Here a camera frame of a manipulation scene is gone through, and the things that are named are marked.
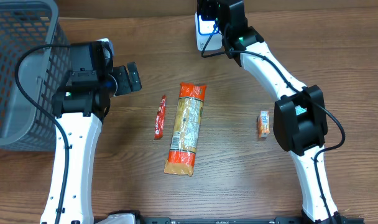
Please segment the red chocolate bar wrapper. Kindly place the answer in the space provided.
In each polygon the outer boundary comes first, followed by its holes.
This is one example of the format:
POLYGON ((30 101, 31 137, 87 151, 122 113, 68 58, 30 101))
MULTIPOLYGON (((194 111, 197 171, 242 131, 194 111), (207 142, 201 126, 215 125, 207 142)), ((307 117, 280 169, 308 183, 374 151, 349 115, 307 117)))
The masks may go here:
POLYGON ((159 104, 155 119, 155 136, 154 139, 161 139, 164 135, 164 122, 165 122, 165 111, 166 111, 166 95, 163 95, 159 104))

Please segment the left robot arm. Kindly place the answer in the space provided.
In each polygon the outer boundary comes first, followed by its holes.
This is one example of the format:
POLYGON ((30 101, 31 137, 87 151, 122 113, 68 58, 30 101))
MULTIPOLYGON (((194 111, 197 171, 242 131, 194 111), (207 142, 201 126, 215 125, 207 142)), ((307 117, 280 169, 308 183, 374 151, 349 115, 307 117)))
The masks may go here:
POLYGON ((52 181, 41 223, 93 223, 93 166, 103 121, 111 98, 142 88, 134 62, 98 75, 95 70, 72 74, 69 85, 52 97, 57 121, 52 181))

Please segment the teal tissue pack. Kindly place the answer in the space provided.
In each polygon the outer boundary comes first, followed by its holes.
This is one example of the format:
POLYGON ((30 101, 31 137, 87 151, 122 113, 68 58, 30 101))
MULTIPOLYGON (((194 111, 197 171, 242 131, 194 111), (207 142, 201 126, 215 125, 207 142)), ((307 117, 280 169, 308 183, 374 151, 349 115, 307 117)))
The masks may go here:
POLYGON ((300 116, 301 114, 305 114, 307 112, 307 108, 302 108, 300 105, 295 107, 295 113, 297 116, 300 116))

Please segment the spaghetti pack orange ends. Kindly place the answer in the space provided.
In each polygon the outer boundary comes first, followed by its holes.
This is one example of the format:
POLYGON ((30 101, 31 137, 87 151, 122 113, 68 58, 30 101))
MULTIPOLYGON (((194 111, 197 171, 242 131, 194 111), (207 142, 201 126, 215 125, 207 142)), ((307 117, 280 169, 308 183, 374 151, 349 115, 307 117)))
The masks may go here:
POLYGON ((205 93, 206 85, 180 84, 166 174, 193 175, 205 93))

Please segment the white barcode scanner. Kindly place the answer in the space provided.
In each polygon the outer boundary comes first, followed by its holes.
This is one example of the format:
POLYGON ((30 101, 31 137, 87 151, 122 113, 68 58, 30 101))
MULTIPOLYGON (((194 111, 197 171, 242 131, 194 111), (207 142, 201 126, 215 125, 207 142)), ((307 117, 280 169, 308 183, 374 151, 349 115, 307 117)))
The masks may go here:
POLYGON ((222 35, 216 28, 216 21, 204 21, 198 13, 195 13, 196 42, 199 51, 202 51, 207 40, 211 37, 206 51, 219 50, 222 47, 222 35))

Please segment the orange tissue pack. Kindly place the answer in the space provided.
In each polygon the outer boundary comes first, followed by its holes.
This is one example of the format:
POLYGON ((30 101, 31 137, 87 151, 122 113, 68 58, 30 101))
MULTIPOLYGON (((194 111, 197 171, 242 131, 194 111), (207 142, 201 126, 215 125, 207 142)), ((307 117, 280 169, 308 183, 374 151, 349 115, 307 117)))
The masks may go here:
POLYGON ((261 111, 258 117, 258 135, 260 138, 266 138, 270 133, 269 112, 261 111))

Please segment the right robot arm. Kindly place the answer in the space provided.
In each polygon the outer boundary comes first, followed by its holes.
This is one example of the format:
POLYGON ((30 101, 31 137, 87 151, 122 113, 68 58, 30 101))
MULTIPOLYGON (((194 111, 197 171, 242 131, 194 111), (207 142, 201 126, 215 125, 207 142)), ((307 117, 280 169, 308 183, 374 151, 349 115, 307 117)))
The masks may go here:
POLYGON ((258 31, 248 24, 243 1, 197 0, 196 23, 211 21, 207 37, 222 35, 223 54, 248 71, 274 103, 274 136, 296 168, 302 191, 304 223, 344 223, 325 171, 327 118, 343 127, 325 108, 322 90, 306 86, 272 55, 258 31))

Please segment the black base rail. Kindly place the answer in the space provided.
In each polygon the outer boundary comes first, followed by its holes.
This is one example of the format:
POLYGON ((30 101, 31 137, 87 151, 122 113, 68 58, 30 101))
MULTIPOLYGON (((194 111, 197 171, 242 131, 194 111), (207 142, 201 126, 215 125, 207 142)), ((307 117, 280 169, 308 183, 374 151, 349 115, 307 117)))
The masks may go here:
POLYGON ((144 217, 146 224, 301 224, 302 217, 276 217, 265 219, 171 219, 169 217, 144 217))

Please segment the grey plastic mesh basket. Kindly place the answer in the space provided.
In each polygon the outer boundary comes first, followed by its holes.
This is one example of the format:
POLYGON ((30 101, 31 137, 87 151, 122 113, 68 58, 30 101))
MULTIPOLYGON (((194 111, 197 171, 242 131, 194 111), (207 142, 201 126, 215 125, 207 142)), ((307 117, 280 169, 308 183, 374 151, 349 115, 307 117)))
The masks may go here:
POLYGON ((38 45, 52 48, 28 55, 19 68, 25 92, 51 112, 51 98, 71 69, 69 43, 52 0, 0 1, 0 149, 54 151, 55 126, 16 86, 16 63, 38 45))

